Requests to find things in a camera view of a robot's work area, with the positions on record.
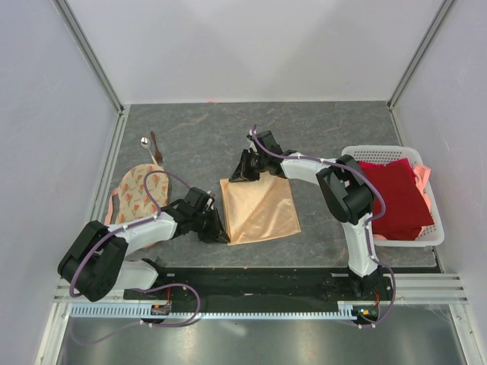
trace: red fabric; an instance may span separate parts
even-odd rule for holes
[[[385,166],[367,162],[358,164],[386,202],[386,214],[372,222],[373,233],[388,240],[413,241],[422,226],[434,224],[407,159]],[[374,215],[379,213],[380,202],[375,199]]]

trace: white panel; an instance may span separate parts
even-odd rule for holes
[[[385,100],[441,0],[69,0],[124,103]]]
[[[432,170],[445,229],[438,247],[457,271],[487,339],[487,2],[457,2],[396,108],[407,145]]]
[[[0,11],[0,353],[33,363],[116,113],[50,0]]]

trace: metal spoon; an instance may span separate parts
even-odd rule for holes
[[[140,145],[149,151],[149,154],[151,154],[151,159],[154,161],[154,155],[151,152],[151,140],[147,137],[142,137],[140,138]]]

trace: purple cable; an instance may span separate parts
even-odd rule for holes
[[[273,156],[273,157],[277,157],[277,158],[282,158],[284,160],[309,160],[309,161],[314,161],[314,162],[322,163],[323,165],[329,165],[329,166],[338,167],[340,169],[347,170],[347,171],[353,173],[355,176],[359,177],[360,179],[364,180],[364,183],[374,193],[374,195],[377,197],[377,199],[379,199],[379,202],[380,202],[380,213],[377,214],[377,215],[374,215],[373,217],[368,218],[365,221],[365,223],[364,223],[364,228],[365,228],[365,240],[367,241],[368,255],[371,257],[371,260],[373,262],[375,262],[376,264],[378,264],[378,265],[386,268],[389,271],[390,276],[391,276],[391,281],[393,283],[393,297],[390,300],[390,304],[387,307],[387,310],[384,313],[384,315],[382,317],[380,317],[374,323],[374,325],[381,323],[384,319],[386,319],[389,316],[390,310],[392,309],[393,304],[394,304],[394,301],[396,300],[396,278],[394,276],[393,269],[389,265],[383,264],[382,262],[380,262],[379,260],[377,260],[375,258],[375,256],[372,254],[372,242],[371,242],[371,239],[369,237],[369,230],[368,230],[367,225],[369,225],[369,223],[371,223],[372,221],[374,221],[374,220],[376,220],[376,219],[378,219],[380,217],[383,217],[383,215],[386,214],[386,202],[384,201],[384,198],[382,197],[382,195],[380,194],[380,192],[377,190],[377,188],[374,186],[374,184],[372,184],[372,182],[367,177],[365,177],[364,174],[359,173],[357,170],[355,170],[355,169],[353,169],[351,167],[348,167],[346,165],[342,165],[340,163],[329,162],[327,160],[324,160],[324,159],[321,159],[321,158],[318,158],[318,157],[311,157],[311,156],[299,156],[299,157],[298,156],[284,156],[284,155],[275,154],[275,153],[269,151],[267,148],[265,148],[262,145],[262,143],[260,143],[259,139],[256,137],[256,129],[257,129],[257,125],[254,124],[253,127],[252,127],[252,129],[250,130],[250,134],[252,135],[252,139],[269,156]],[[370,324],[370,325],[362,325],[362,327],[372,327],[372,324]]]
[[[145,192],[147,193],[147,196],[151,199],[151,202],[153,202],[154,205],[156,206],[156,208],[158,209],[157,216],[159,217],[161,215],[161,206],[159,205],[158,201],[155,200],[154,197],[151,195],[151,192],[149,192],[149,189],[147,187],[147,178],[150,175],[152,175],[153,173],[165,173],[166,175],[172,176],[174,179],[178,179],[179,181],[181,181],[188,189],[191,189],[191,186],[189,186],[189,184],[186,181],[184,181],[183,179],[181,179],[178,175],[176,175],[174,173],[170,173],[168,171],[152,170],[150,173],[146,174],[144,177],[144,189],[145,189]],[[109,238],[111,238],[112,236],[115,236],[117,233],[124,231],[125,229],[137,227],[137,226],[140,226],[142,224],[146,224],[148,222],[151,222],[153,220],[154,220],[154,217],[150,216],[147,219],[144,219],[142,221],[127,224],[127,227],[125,227],[125,228],[124,227],[117,228],[117,229],[107,233],[105,236],[103,236],[101,238],[101,240],[99,240],[91,248],[91,250],[88,252],[88,254],[83,258],[83,260],[81,260],[81,264],[78,266],[78,268],[75,271],[75,274],[73,275],[73,278],[71,279],[71,284],[69,285],[69,295],[71,295],[72,297],[80,297],[81,296],[81,293],[75,293],[76,282],[78,281],[79,275],[83,271],[83,268],[86,266],[88,260],[101,247],[101,245],[103,245]]]
[[[105,341],[107,338],[110,338],[110,337],[112,337],[112,336],[120,333],[121,331],[124,331],[126,329],[129,329],[129,328],[131,328],[131,327],[133,327],[135,325],[146,324],[146,325],[151,325],[152,327],[166,327],[166,328],[172,327],[172,328],[174,328],[174,327],[184,327],[185,325],[192,324],[193,320],[198,316],[199,309],[201,308],[201,298],[199,297],[198,292],[195,290],[194,287],[191,287],[188,284],[174,283],[174,284],[162,285],[160,287],[154,287],[152,289],[132,289],[132,290],[138,291],[140,293],[152,293],[154,291],[168,289],[169,287],[185,287],[186,289],[189,289],[190,291],[192,291],[193,294],[195,294],[195,297],[196,297],[196,310],[194,311],[194,313],[188,319],[186,319],[186,320],[184,320],[182,322],[179,322],[179,323],[146,323],[146,322],[143,322],[143,319],[142,319],[142,322],[140,322],[140,321],[131,322],[131,323],[127,324],[127,325],[124,325],[124,326],[116,329],[115,331],[109,333],[108,335],[103,336],[102,338],[98,338],[97,340],[89,341],[89,342],[84,342],[84,341],[78,340],[76,338],[75,334],[73,333],[73,326],[72,326],[72,324],[69,326],[69,334],[71,335],[71,338],[73,339],[73,341],[76,344],[78,344],[79,346],[87,347],[87,346],[93,346],[94,344],[99,344],[100,342]]]

